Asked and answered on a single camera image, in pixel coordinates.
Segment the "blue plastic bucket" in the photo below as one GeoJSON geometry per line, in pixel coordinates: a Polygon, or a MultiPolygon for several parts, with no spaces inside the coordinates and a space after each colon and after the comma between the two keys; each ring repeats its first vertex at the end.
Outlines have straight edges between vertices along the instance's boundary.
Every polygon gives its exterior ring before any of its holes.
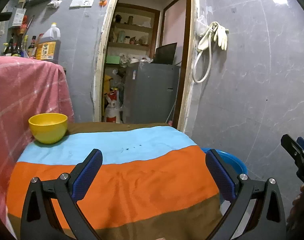
{"type": "Polygon", "coordinates": [[[220,194],[220,203],[233,202],[239,190],[240,174],[248,175],[245,164],[232,154],[213,148],[201,148],[205,164],[214,179],[220,194]]]}

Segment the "yellow plastic bowl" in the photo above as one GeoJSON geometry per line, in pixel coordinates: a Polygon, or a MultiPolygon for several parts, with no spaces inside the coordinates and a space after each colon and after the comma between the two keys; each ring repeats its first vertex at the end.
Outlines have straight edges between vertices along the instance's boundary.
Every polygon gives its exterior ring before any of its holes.
{"type": "Polygon", "coordinates": [[[33,137],[43,144],[55,144],[67,132],[68,116],[60,113],[41,113],[29,118],[33,137]]]}

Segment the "striped blue orange brown cloth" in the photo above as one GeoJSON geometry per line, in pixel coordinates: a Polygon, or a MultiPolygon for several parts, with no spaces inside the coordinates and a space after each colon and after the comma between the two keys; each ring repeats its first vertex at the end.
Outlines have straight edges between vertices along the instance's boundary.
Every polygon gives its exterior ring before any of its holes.
{"type": "Polygon", "coordinates": [[[30,143],[7,193],[15,233],[31,178],[52,180],[70,172],[95,148],[103,164],[78,206],[102,239],[206,239],[220,221],[219,191],[205,153],[184,133],[156,126],[30,143]]]}

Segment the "pink checked cloth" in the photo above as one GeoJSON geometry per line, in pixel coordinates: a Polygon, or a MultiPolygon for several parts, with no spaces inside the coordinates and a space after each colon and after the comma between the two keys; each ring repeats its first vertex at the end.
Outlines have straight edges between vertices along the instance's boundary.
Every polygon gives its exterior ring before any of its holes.
{"type": "Polygon", "coordinates": [[[6,194],[13,168],[33,140],[30,117],[56,112],[74,120],[62,66],[15,56],[0,56],[0,220],[7,219],[6,194]]]}

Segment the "white rubber gloves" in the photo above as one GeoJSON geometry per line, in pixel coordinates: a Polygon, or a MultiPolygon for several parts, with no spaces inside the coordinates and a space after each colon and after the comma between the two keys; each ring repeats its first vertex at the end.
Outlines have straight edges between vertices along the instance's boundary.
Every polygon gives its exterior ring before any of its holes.
{"type": "Polygon", "coordinates": [[[217,42],[217,45],[222,49],[222,50],[227,50],[227,33],[229,32],[228,29],[220,25],[219,23],[216,22],[216,27],[215,27],[215,32],[214,32],[214,38],[213,42],[217,42]]]}

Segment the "grey refrigerator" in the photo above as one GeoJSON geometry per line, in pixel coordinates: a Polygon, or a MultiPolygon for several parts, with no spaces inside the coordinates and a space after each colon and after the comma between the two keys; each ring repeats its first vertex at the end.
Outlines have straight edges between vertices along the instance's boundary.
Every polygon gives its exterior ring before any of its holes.
{"type": "Polygon", "coordinates": [[[123,122],[165,123],[173,115],[180,66],[136,62],[127,67],[123,122]]]}

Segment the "black monitor on fridge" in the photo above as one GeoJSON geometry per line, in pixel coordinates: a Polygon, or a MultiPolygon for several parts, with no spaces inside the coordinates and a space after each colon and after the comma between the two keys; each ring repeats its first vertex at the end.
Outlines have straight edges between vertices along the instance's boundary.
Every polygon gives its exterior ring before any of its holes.
{"type": "Polygon", "coordinates": [[[177,43],[175,42],[157,48],[152,63],[173,64],[174,56],[176,52],[176,46],[177,43]]]}

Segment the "dark sauce bottle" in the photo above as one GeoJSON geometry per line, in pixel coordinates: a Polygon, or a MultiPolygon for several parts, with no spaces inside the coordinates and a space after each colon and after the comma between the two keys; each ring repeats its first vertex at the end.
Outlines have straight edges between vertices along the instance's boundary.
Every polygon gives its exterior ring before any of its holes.
{"type": "Polygon", "coordinates": [[[35,42],[36,42],[36,36],[33,36],[31,39],[30,46],[28,46],[28,50],[27,50],[28,57],[34,56],[35,42]]]}

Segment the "green box on shelf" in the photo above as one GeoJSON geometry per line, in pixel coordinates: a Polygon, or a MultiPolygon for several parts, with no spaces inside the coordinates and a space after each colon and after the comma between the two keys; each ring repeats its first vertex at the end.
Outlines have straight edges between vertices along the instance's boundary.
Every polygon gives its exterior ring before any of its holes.
{"type": "Polygon", "coordinates": [[[107,55],[105,63],[107,63],[107,64],[119,64],[120,63],[120,56],[107,55]]]}

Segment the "wooden shelf unit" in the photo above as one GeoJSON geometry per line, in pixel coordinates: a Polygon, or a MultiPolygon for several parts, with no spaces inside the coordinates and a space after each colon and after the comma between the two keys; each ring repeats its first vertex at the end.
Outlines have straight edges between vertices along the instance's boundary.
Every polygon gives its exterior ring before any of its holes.
{"type": "Polygon", "coordinates": [[[109,33],[108,55],[152,58],[157,44],[160,11],[117,3],[109,33]]]}

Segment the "white wall socket plate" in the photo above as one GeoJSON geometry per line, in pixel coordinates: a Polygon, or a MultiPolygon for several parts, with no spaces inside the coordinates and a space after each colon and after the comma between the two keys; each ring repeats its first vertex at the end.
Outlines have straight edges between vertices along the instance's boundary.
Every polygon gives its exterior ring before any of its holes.
{"type": "Polygon", "coordinates": [[[95,0],[72,0],[70,8],[91,7],[95,0]]]}

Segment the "orange wall hook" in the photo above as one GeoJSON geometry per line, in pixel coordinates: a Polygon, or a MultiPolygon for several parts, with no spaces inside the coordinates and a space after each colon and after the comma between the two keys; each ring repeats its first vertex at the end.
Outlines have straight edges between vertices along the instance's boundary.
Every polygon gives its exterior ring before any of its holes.
{"type": "Polygon", "coordinates": [[[100,0],[100,1],[99,1],[99,5],[100,5],[101,7],[105,7],[105,6],[107,5],[107,3],[108,3],[108,0],[100,0]]]}

